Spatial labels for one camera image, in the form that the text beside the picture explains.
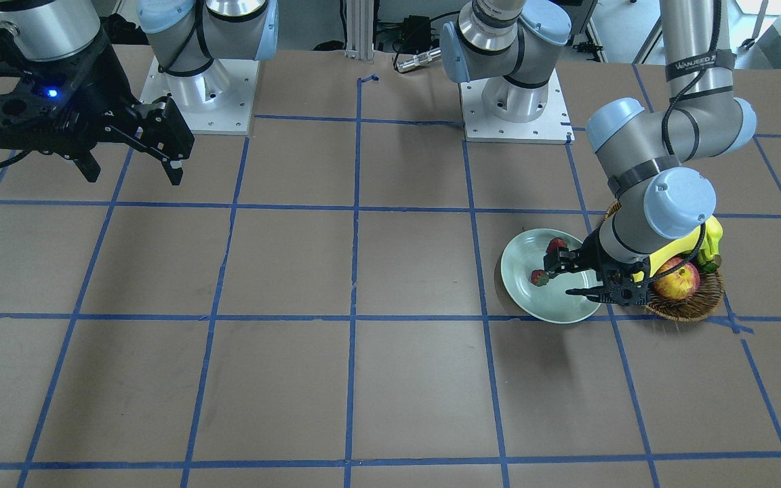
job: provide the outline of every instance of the wicker basket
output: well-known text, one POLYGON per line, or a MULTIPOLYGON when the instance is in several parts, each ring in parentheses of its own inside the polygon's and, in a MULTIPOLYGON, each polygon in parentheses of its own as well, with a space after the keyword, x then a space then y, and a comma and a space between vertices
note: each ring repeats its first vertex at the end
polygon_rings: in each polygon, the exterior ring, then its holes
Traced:
MULTIPOLYGON (((608 208, 605 219, 620 209, 619 201, 608 208)), ((693 296, 684 300, 669 300, 657 293, 647 304, 647 310, 660 317, 676 322, 698 322, 709 317, 725 296, 725 281, 719 271, 700 272, 701 284, 693 296)))

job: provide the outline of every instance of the light green plate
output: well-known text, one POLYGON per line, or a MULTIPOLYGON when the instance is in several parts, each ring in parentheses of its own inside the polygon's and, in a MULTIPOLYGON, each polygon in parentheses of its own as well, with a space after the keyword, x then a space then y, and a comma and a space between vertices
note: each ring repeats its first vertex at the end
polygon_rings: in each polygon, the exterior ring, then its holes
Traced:
POLYGON ((595 271, 565 272, 544 287, 530 281, 534 269, 544 269, 544 254, 548 244, 561 237, 569 249, 577 249, 582 242, 573 235, 552 228, 534 228, 517 235, 502 253, 502 283, 520 308, 529 315, 554 324, 573 324, 589 317, 601 306, 582 296, 567 296, 571 288, 589 288, 600 285, 595 271))

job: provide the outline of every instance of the red apple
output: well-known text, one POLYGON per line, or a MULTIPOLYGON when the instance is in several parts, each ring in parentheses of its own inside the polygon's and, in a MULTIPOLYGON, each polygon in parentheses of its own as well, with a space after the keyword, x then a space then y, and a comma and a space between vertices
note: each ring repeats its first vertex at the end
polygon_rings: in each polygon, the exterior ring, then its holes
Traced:
MULTIPOLYGON (((657 271, 656 274, 658 275, 661 274, 661 272, 666 272, 681 262, 682 259, 675 256, 667 260, 667 262, 664 263, 661 268, 659 268, 659 271, 657 271)), ((693 296, 695 291, 698 290, 700 284, 701 277, 698 274, 698 269, 695 268, 694 264, 688 262, 683 265, 683 268, 680 268, 677 271, 672 272, 672 274, 655 281, 653 283, 653 289, 656 291, 656 293, 659 293, 666 299, 682 300, 693 296)))

